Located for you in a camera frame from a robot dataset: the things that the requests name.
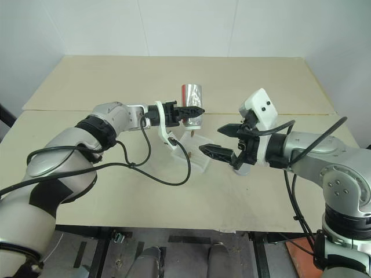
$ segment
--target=orange mat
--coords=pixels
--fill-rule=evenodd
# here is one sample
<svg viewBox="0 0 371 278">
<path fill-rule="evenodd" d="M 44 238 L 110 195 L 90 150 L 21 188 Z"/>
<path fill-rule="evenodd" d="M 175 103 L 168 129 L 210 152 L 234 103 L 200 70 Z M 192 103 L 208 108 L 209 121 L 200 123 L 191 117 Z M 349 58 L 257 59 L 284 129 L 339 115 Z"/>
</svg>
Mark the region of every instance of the orange mat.
<svg viewBox="0 0 371 278">
<path fill-rule="evenodd" d="M 306 238 L 295 239 L 294 242 L 307 250 L 311 250 Z M 322 271 L 313 264 L 313 257 L 297 248 L 291 242 L 286 242 L 291 259 L 299 278 L 320 278 Z"/>
</svg>

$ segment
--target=white wall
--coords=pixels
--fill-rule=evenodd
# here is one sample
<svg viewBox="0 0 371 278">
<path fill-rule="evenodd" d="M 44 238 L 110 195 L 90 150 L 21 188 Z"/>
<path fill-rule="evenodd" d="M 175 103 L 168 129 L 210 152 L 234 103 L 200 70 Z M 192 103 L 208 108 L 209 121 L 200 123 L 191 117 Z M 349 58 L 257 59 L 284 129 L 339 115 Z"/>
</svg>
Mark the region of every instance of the white wall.
<svg viewBox="0 0 371 278">
<path fill-rule="evenodd" d="M 365 147 L 370 14 L 369 0 L 0 0 L 0 102 L 18 116 L 63 54 L 301 56 Z"/>
</svg>

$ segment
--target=black band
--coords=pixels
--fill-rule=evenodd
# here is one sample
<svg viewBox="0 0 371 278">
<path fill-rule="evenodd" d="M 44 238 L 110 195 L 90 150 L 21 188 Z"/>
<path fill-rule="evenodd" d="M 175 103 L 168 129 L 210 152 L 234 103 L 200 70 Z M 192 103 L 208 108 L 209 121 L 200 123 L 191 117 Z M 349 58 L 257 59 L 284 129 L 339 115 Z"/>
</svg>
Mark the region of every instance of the black band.
<svg viewBox="0 0 371 278">
<path fill-rule="evenodd" d="M 35 261 L 40 261 L 41 258 L 40 254 L 37 253 L 36 251 L 12 243 L 0 242 L 0 249 L 24 254 L 26 257 L 30 257 Z"/>
<path fill-rule="evenodd" d="M 74 196 L 74 197 L 72 197 L 72 198 L 70 198 L 70 199 L 64 200 L 64 201 L 62 202 L 62 204 L 71 203 L 71 202 L 73 202 L 74 200 L 80 198 L 81 196 L 87 194 L 87 193 L 88 193 L 88 192 L 93 188 L 93 186 L 94 186 L 94 184 L 96 183 L 97 179 L 98 179 L 98 175 L 96 174 L 94 180 L 92 181 L 92 183 L 91 183 L 87 188 L 85 188 L 83 191 L 81 191 L 81 192 L 80 192 L 79 194 L 77 194 L 76 196 Z"/>
<path fill-rule="evenodd" d="M 265 160 L 270 167 L 283 169 L 289 165 L 289 159 L 283 157 L 283 146 L 285 145 L 287 135 L 281 133 L 272 134 L 267 151 L 265 152 Z"/>
<path fill-rule="evenodd" d="M 42 181 L 31 191 L 29 204 L 56 218 L 59 204 L 71 194 L 73 191 L 60 180 Z"/>
<path fill-rule="evenodd" d="M 105 120 L 89 115 L 80 121 L 75 127 L 84 129 L 94 136 L 102 146 L 103 150 L 109 149 L 116 144 L 115 129 Z"/>
<path fill-rule="evenodd" d="M 335 268 L 340 266 L 344 268 L 351 268 L 363 273 L 366 271 L 365 265 L 351 258 L 337 254 L 327 254 L 327 258 L 325 258 L 325 246 L 325 234 L 322 230 L 318 230 L 314 245 L 315 255 L 313 256 L 313 263 L 318 269 L 324 270 L 325 268 Z"/>
<path fill-rule="evenodd" d="M 334 211 L 328 205 L 325 220 L 334 232 L 355 240 L 367 240 L 371 237 L 371 217 L 352 217 Z"/>
<path fill-rule="evenodd" d="M 176 105 L 176 101 L 162 104 L 166 127 L 178 126 L 179 121 L 181 120 L 179 118 L 179 113 L 175 113 L 176 107 L 174 107 L 174 105 Z M 146 117 L 150 119 L 151 126 L 160 125 L 160 114 L 158 112 L 157 105 L 148 106 L 148 112 L 146 113 Z"/>
<path fill-rule="evenodd" d="M 43 269 L 43 262 L 35 262 L 33 259 L 27 259 L 26 262 L 19 267 L 13 277 L 7 278 L 37 278 L 41 273 L 35 270 L 34 266 Z"/>
</svg>

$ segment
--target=metal can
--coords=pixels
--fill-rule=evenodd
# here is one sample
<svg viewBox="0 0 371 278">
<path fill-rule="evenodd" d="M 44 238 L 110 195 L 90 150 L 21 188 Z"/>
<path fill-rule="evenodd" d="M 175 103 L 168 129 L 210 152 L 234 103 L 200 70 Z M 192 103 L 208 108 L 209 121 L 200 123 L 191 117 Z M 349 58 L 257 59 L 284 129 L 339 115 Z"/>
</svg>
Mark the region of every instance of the metal can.
<svg viewBox="0 0 371 278">
<path fill-rule="evenodd" d="M 202 89 L 198 84 L 183 84 L 181 86 L 182 106 L 198 106 L 202 108 Z M 183 120 L 185 129 L 201 129 L 202 115 L 196 118 Z"/>
</svg>

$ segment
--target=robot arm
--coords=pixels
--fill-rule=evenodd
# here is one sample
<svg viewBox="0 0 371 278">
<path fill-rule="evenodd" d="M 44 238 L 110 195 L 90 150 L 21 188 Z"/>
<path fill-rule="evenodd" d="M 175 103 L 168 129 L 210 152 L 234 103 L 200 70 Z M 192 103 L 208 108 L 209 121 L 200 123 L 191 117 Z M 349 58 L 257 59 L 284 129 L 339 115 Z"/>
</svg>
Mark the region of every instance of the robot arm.
<svg viewBox="0 0 371 278">
<path fill-rule="evenodd" d="M 342 266 L 346 277 L 369 277 L 371 239 L 371 151 L 351 148 L 328 136 L 300 160 L 296 159 L 320 134 L 278 133 L 292 123 L 272 128 L 277 112 L 263 89 L 239 109 L 242 124 L 229 124 L 219 132 L 238 138 L 237 156 L 232 149 L 208 144 L 200 150 L 213 159 L 228 162 L 235 171 L 247 164 L 284 169 L 310 180 L 323 189 L 326 207 L 322 231 L 315 241 L 314 263 L 323 277 Z"/>
<path fill-rule="evenodd" d="M 173 134 L 167 133 L 165 127 L 178 126 L 182 119 L 204 112 L 198 107 L 175 104 L 157 101 L 149 106 L 118 102 L 98 105 L 87 118 L 62 131 L 45 146 L 78 146 L 95 152 L 59 149 L 37 154 L 28 164 L 23 181 L 91 168 L 101 161 L 105 150 L 116 144 L 121 132 L 140 130 L 141 124 L 145 129 L 160 126 L 159 135 L 164 143 L 175 148 Z M 0 277 L 39 275 L 59 204 L 83 196 L 96 180 L 96 171 L 47 180 L 15 190 L 0 200 Z"/>
</svg>

